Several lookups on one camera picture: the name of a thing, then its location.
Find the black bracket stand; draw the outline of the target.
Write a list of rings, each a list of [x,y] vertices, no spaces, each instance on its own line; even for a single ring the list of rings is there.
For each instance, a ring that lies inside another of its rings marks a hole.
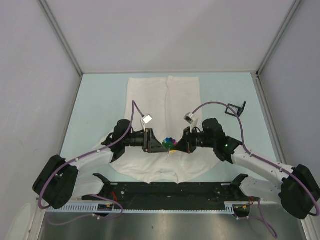
[[[228,103],[225,109],[225,114],[233,117],[236,117],[236,116],[240,117],[243,114],[246,105],[247,105],[246,101],[244,101],[242,105],[234,105],[234,104]]]

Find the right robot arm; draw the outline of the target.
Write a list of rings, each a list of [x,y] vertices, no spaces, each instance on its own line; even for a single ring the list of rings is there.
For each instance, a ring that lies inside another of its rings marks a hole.
[[[268,200],[282,207],[293,217],[304,220],[320,215],[320,187],[310,169],[302,164],[294,167],[273,162],[247,149],[244,142],[227,136],[217,119],[209,118],[197,132],[187,127],[174,146],[176,151],[192,154],[197,148],[212,149],[222,162],[246,168],[263,177],[258,180],[240,175],[230,188],[231,196],[242,201],[245,197]]]

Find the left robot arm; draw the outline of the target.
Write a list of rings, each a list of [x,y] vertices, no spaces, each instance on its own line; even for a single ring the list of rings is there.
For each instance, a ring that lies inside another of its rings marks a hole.
[[[110,196],[111,188],[104,184],[102,178],[94,175],[86,177],[86,173],[115,162],[126,153],[127,147],[140,147],[148,154],[167,152],[156,139],[153,129],[133,131],[127,119],[117,122],[102,146],[74,161],[66,160],[60,155],[52,156],[35,180],[33,191],[54,209],[62,208],[70,199],[86,195],[95,195],[98,199],[105,200]]]

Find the rainbow plush flower brooch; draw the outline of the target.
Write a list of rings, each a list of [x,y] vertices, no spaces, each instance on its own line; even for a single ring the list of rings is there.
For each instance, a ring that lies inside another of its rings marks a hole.
[[[168,152],[174,152],[177,144],[178,142],[172,137],[166,137],[162,142],[163,147],[168,150]]]

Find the white t-shirt garment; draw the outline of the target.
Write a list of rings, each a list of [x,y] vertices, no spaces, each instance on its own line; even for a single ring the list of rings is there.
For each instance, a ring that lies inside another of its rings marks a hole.
[[[189,126],[185,114],[201,105],[198,77],[130,78],[127,83],[124,118],[129,120],[135,101],[144,115],[151,115],[146,126],[163,141],[179,141]],[[111,163],[122,175],[151,183],[169,181],[177,184],[199,182],[219,162],[211,148],[198,147],[193,153],[180,151],[145,153],[141,147],[128,147],[126,153]]]

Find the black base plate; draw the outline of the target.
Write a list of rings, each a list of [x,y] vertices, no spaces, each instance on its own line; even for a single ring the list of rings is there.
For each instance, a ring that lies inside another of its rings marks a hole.
[[[98,194],[110,198],[122,207],[178,207],[208,206],[236,202],[250,205],[258,201],[249,197],[230,182],[111,182]]]

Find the aluminium frame rail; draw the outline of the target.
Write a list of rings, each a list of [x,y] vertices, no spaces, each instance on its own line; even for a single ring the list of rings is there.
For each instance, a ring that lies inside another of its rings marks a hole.
[[[251,77],[253,80],[255,91],[258,96],[258,100],[262,109],[263,117],[266,122],[267,130],[271,139],[271,144],[275,152],[276,158],[279,162],[284,162],[285,156],[284,156],[283,148],[280,143],[280,139],[276,130],[271,109],[269,107],[269,104],[265,95],[265,91],[262,86],[262,82],[259,76],[255,72],[251,73]]]

